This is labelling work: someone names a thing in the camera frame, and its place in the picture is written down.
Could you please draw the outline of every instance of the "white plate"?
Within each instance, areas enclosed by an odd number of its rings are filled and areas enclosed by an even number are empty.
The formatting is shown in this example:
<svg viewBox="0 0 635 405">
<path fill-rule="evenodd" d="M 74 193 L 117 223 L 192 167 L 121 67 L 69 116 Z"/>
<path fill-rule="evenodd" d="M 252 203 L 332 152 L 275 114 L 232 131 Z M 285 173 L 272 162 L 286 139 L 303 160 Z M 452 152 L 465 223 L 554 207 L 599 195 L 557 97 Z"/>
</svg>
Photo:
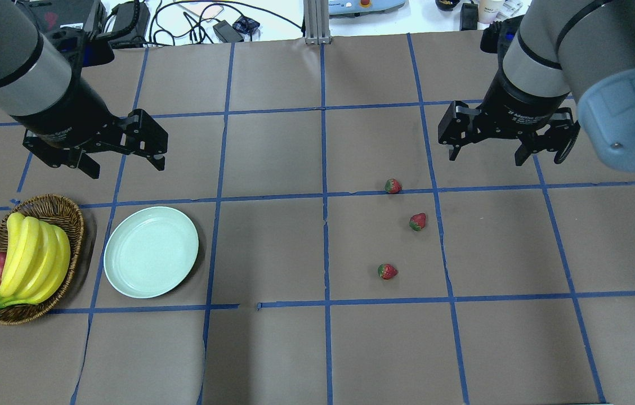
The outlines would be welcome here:
<svg viewBox="0 0 635 405">
<path fill-rule="evenodd" d="M 122 221 L 107 241 L 105 275 L 128 297 L 156 297 L 188 275 L 198 246 L 187 215 L 169 207 L 145 208 Z"/>
</svg>

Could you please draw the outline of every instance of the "strawberry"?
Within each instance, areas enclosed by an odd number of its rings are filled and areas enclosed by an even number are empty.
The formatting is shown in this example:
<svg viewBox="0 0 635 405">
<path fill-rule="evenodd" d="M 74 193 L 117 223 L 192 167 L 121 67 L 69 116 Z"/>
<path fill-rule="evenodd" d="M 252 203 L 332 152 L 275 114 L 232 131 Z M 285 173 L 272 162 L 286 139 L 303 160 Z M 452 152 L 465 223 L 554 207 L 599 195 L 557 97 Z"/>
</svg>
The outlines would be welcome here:
<svg viewBox="0 0 635 405">
<path fill-rule="evenodd" d="M 403 187 L 396 179 L 388 179 L 387 182 L 385 182 L 385 192 L 389 192 L 390 194 L 397 194 L 402 189 Z"/>
<path fill-rule="evenodd" d="M 397 275 L 397 269 L 392 264 L 380 264 L 377 268 L 377 275 L 383 280 L 390 280 Z"/>
<path fill-rule="evenodd" d="M 426 217 L 425 213 L 419 213 L 411 216 L 410 228 L 412 228 L 413 231 L 421 231 L 423 228 L 425 228 L 425 222 L 427 221 L 427 219 L 428 217 Z"/>
</svg>

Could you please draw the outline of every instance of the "yellow banana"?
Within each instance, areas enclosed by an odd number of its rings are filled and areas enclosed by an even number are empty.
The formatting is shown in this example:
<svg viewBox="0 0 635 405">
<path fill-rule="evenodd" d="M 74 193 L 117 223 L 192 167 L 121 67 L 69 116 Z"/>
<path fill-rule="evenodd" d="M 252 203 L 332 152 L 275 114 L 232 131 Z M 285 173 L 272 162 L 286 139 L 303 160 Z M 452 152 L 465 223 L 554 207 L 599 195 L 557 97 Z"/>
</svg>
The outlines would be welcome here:
<svg viewBox="0 0 635 405">
<path fill-rule="evenodd" d="M 14 298 L 29 298 L 36 293 L 55 266 L 55 256 L 57 256 L 58 251 L 57 235 L 52 225 L 44 221 L 39 221 L 39 223 L 40 236 L 42 237 L 39 256 L 34 260 L 32 268 L 25 274 L 24 281 L 13 294 Z"/>
<path fill-rule="evenodd" d="M 40 242 L 40 224 L 37 218 L 25 217 L 22 221 L 19 240 L 10 265 L 3 270 L 2 283 L 0 284 L 0 297 L 6 298 L 13 295 L 23 281 L 23 277 L 32 265 L 36 256 L 37 246 Z"/>
<path fill-rule="evenodd" d="M 15 248 L 20 238 L 20 228 L 24 220 L 25 216 L 21 213 L 11 213 L 10 216 L 7 217 L 7 256 L 3 268 L 7 268 L 15 256 Z"/>
<path fill-rule="evenodd" d="M 52 294 L 60 288 L 60 285 L 62 285 L 65 275 L 68 274 L 68 267 L 70 267 L 70 241 L 65 231 L 60 227 L 52 225 L 52 228 L 57 236 L 57 255 L 55 257 L 55 266 L 47 275 L 47 279 L 42 284 L 42 287 L 37 293 L 28 298 L 8 299 L 0 304 L 0 308 L 24 303 L 39 304 L 47 300 L 47 298 L 50 298 Z"/>
</svg>

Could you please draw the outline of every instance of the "wicker basket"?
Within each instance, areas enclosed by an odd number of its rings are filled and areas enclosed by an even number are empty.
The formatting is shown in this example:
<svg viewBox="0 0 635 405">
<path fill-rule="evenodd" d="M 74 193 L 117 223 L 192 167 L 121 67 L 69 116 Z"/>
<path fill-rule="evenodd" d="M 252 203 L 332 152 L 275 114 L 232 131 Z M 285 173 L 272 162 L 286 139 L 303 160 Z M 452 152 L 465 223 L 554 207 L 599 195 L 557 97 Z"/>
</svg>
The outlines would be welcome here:
<svg viewBox="0 0 635 405">
<path fill-rule="evenodd" d="M 83 213 L 72 200 L 61 195 L 45 194 L 32 197 L 14 207 L 10 213 L 19 211 L 23 215 L 38 218 L 47 223 L 60 226 L 70 240 L 70 267 L 65 280 L 52 297 L 37 305 L 11 305 L 0 309 L 0 325 L 20 325 L 45 315 L 62 298 L 70 287 L 85 237 L 85 219 Z M 0 251 L 7 251 L 7 218 L 0 223 Z"/>
</svg>

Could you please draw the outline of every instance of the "white cup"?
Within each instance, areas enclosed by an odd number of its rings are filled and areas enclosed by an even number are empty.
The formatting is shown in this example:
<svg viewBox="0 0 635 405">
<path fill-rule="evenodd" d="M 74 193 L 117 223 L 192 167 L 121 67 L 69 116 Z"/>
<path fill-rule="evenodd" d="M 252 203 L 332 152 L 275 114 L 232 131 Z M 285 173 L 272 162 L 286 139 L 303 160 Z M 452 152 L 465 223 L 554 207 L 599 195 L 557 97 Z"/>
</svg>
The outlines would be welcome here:
<svg viewBox="0 0 635 405">
<path fill-rule="evenodd" d="M 480 4 L 477 6 L 477 21 L 483 24 L 495 21 L 495 16 L 498 15 L 504 2 L 505 0 L 480 0 Z"/>
</svg>

